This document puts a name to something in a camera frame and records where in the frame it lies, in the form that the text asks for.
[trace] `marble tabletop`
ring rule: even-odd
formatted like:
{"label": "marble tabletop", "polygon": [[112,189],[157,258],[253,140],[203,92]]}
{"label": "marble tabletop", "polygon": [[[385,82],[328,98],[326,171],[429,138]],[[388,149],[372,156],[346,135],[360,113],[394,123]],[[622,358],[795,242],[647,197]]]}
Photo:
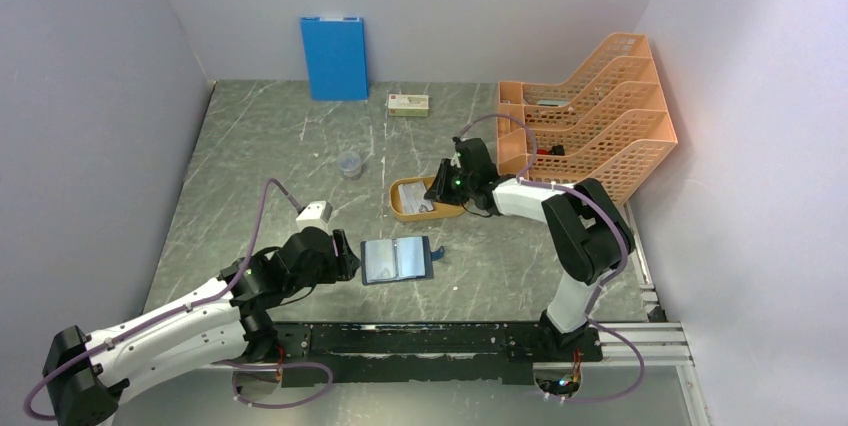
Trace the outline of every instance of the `marble tabletop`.
{"label": "marble tabletop", "polygon": [[[535,320],[562,275],[547,227],[518,217],[468,213],[402,223],[391,214],[393,181],[432,176],[453,153],[453,136],[471,118],[494,109],[494,84],[375,83],[370,99],[314,102],[308,84],[219,81],[186,172],[145,311],[179,298],[245,252],[260,187],[278,178],[302,203],[328,200],[331,227],[354,251],[376,238],[427,235],[435,278],[364,286],[357,278],[319,285],[306,300],[275,308],[275,320],[490,321]],[[429,118],[389,117],[388,93],[429,94]],[[470,136],[494,146],[493,123]],[[347,149],[364,159],[357,180],[341,178],[336,157]],[[281,246],[295,233],[295,212],[272,191],[257,248]],[[631,258],[638,261],[636,255]],[[628,266],[601,296],[595,318],[644,321],[638,264]]]}

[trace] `clear plastic cup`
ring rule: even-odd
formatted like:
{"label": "clear plastic cup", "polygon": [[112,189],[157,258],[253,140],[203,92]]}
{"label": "clear plastic cup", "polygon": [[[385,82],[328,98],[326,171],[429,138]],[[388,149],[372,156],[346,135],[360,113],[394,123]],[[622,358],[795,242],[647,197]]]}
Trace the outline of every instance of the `clear plastic cup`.
{"label": "clear plastic cup", "polygon": [[362,158],[356,151],[342,151],[339,154],[339,169],[345,179],[359,179],[362,176]]}

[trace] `robotic arm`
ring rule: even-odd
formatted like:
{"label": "robotic arm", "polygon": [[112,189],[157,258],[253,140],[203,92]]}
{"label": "robotic arm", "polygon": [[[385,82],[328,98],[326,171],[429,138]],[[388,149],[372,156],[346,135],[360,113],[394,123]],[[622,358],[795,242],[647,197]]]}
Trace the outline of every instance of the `robotic arm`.
{"label": "robotic arm", "polygon": [[[493,215],[523,216],[548,224],[564,272],[554,299],[542,312],[531,349],[536,352],[535,361],[556,361],[564,352],[570,355],[573,344],[590,328],[587,317],[599,282],[603,284],[626,262],[621,245],[628,253],[633,250],[632,233],[598,181],[581,181],[567,195],[553,186],[540,188],[511,175],[498,175],[479,138],[454,141],[456,155],[442,160],[425,197],[449,204],[473,200]],[[198,299],[222,291],[238,275],[243,260],[236,260],[197,290],[139,318],[88,335],[76,326],[57,334],[43,369],[45,377],[80,354],[105,345],[105,350],[47,383],[58,424],[100,424],[142,391],[195,368],[223,360],[255,362],[269,357],[280,345],[269,308],[304,288],[349,281],[359,268],[343,231],[329,235],[307,227],[281,248],[253,255],[229,292],[192,307]],[[182,311],[155,320],[175,308]],[[146,323],[151,324],[138,334],[115,339]],[[561,381],[540,387],[553,394],[570,395],[576,390],[563,389]]]}

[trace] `white and yellow box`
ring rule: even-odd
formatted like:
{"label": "white and yellow box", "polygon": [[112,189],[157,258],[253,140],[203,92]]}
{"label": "white and yellow box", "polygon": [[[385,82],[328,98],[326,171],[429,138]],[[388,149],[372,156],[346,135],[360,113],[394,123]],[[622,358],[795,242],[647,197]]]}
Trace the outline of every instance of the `white and yellow box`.
{"label": "white and yellow box", "polygon": [[389,116],[413,116],[426,118],[430,115],[430,96],[426,94],[389,94],[386,99]]}

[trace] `blue box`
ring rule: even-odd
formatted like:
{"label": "blue box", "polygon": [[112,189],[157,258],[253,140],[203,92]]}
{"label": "blue box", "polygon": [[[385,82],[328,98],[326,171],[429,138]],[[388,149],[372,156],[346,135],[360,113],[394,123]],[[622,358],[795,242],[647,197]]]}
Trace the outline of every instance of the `blue box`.
{"label": "blue box", "polygon": [[368,99],[362,18],[300,18],[300,32],[313,100]]}

